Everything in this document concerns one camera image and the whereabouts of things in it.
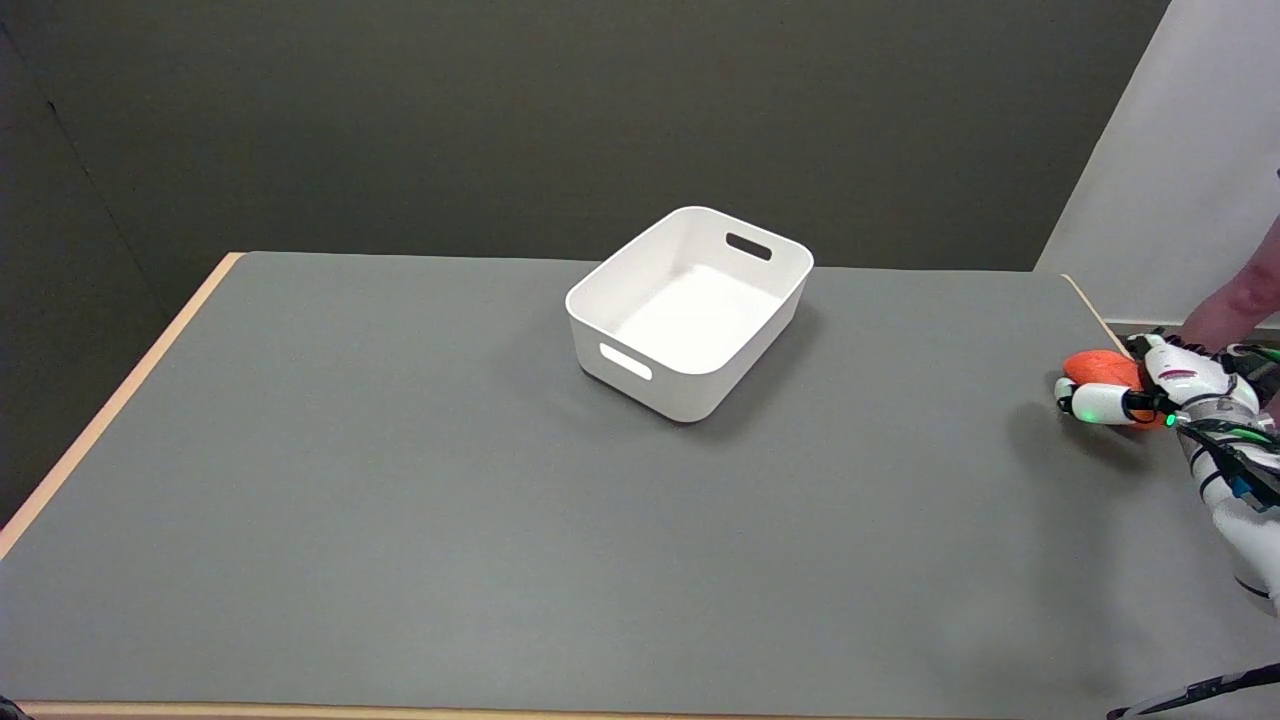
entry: table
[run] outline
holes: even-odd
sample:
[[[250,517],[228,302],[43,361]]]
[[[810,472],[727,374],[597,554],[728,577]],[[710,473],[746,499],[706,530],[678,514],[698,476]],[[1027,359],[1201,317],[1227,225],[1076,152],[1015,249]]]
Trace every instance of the table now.
[[[1172,438],[1053,409],[1114,340],[1069,281],[819,268],[677,425],[576,368],[590,268],[229,256],[0,533],[0,692],[1074,719],[1274,657]]]

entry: orange ball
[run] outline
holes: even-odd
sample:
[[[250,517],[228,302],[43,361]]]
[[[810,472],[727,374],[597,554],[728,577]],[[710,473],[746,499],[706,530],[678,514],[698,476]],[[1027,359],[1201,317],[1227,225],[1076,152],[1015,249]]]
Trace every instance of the orange ball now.
[[[1138,363],[1115,350],[1085,350],[1076,352],[1062,363],[1062,373],[1076,384],[1106,383],[1142,391],[1142,375]],[[1133,416],[1138,428],[1162,428],[1165,416],[1152,410],[1135,410]]]

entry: cable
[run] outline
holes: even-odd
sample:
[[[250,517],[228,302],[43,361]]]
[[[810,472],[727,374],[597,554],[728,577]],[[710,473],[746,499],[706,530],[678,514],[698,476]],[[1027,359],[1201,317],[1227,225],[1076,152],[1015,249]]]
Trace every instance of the cable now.
[[[1262,667],[1254,667],[1253,670],[1245,670],[1244,673],[1236,673],[1234,675],[1219,675],[1216,678],[1192,683],[1190,685],[1171,693],[1144,700],[1137,705],[1117,707],[1111,712],[1107,712],[1107,720],[1164,712],[1175,707],[1194,705],[1220,694],[1234,693],[1235,691],[1256,688],[1260,685],[1270,685],[1272,683],[1280,683],[1280,662],[1263,665]]]

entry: white plastic bin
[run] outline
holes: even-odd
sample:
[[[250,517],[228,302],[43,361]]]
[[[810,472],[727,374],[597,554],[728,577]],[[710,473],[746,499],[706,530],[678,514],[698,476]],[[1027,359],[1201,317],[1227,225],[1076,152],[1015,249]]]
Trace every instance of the white plastic bin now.
[[[791,322],[812,269],[797,242],[681,208],[568,292],[577,361],[672,420],[701,420]]]

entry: bin handle cutout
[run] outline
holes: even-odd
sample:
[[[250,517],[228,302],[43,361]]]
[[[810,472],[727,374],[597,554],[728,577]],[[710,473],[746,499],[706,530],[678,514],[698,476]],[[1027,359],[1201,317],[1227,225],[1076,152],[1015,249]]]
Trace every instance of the bin handle cutout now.
[[[603,342],[600,343],[600,355],[603,355],[605,360],[611,360],[621,365],[625,370],[630,370],[646,380],[653,379],[653,370],[650,370],[646,365],[644,365],[637,360],[627,357],[626,355],[618,352],[617,350],[613,350],[612,347],[604,345]]]
[[[748,255],[759,258],[760,260],[769,260],[773,258],[772,250],[760,245],[759,242],[753,242],[750,240],[746,240],[740,234],[726,233],[724,243],[732,247],[733,250],[740,250],[742,252],[746,252]]]

